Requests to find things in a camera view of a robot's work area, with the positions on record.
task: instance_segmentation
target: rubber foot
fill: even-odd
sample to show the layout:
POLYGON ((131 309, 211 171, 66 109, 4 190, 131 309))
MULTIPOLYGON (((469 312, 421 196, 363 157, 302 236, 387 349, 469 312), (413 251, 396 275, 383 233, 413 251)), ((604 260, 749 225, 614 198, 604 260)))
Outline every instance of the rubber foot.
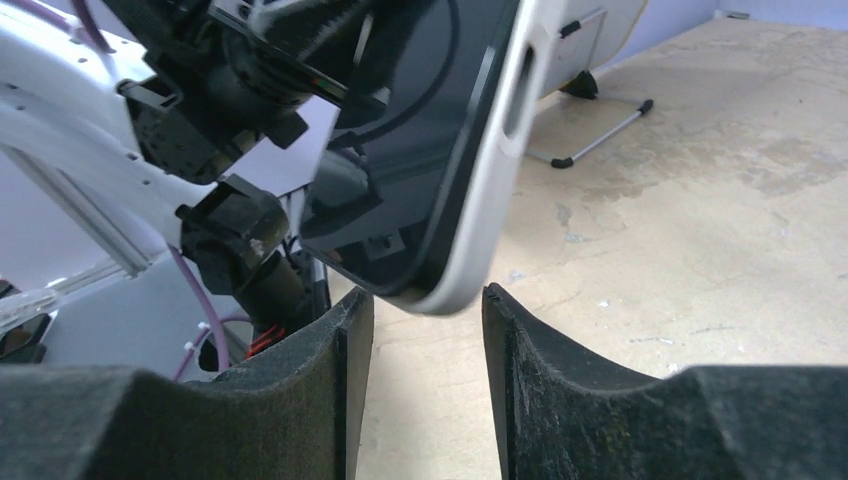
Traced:
POLYGON ((644 103, 642 103, 641 107, 639 107, 639 113, 641 113, 642 116, 645 116, 645 115, 648 114, 648 112, 653 110, 653 108, 654 108, 654 101, 649 98, 649 99, 645 100, 644 103))
POLYGON ((568 158, 555 158, 551 160, 551 166, 560 170, 564 170, 566 168, 571 168, 574 166, 574 160, 571 157, 568 158))

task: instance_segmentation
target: phone screen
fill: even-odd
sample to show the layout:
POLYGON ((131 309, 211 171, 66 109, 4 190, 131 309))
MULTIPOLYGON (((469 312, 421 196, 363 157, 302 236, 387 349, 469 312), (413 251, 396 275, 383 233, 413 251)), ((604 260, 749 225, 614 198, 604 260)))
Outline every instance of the phone screen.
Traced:
POLYGON ((438 284, 520 1, 387 2, 369 18, 307 195, 307 251, 376 295, 438 284))

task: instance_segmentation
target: white panel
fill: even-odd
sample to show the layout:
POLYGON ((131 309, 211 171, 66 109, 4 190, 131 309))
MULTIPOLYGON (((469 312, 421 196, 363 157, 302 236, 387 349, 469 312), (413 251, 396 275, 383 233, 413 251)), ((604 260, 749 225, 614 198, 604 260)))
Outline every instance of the white panel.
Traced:
MULTIPOLYGON (((238 307, 231 297, 210 300, 221 317, 238 307)), ((204 320, 185 278, 164 256, 135 279, 115 276, 67 297, 44 339, 44 363, 132 365, 171 377, 204 320)), ((184 380, 205 377, 192 365, 184 380)))
POLYGON ((109 258, 4 155, 0 219, 0 277, 21 290, 71 277, 109 258))
POLYGON ((559 42, 541 96, 562 87, 580 71, 612 58, 624 45, 647 1, 570 0, 562 26, 576 20, 584 21, 583 28, 559 42))

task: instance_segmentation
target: white wall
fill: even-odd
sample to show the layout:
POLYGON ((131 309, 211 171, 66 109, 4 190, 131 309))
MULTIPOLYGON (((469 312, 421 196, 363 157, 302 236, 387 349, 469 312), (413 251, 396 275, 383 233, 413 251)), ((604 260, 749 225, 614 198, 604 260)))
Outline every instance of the white wall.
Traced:
POLYGON ((620 62, 710 21, 715 10, 716 0, 650 0, 627 43, 606 65, 620 62))
POLYGON ((763 22, 848 30, 846 0, 717 0, 716 6, 763 22))

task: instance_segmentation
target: smartphone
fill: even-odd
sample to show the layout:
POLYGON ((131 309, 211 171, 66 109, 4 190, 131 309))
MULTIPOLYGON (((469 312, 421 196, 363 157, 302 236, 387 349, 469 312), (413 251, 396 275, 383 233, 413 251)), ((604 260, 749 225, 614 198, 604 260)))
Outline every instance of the smartphone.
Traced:
POLYGON ((568 2, 391 3, 363 25, 300 241, 403 310, 449 315, 486 281, 568 2))

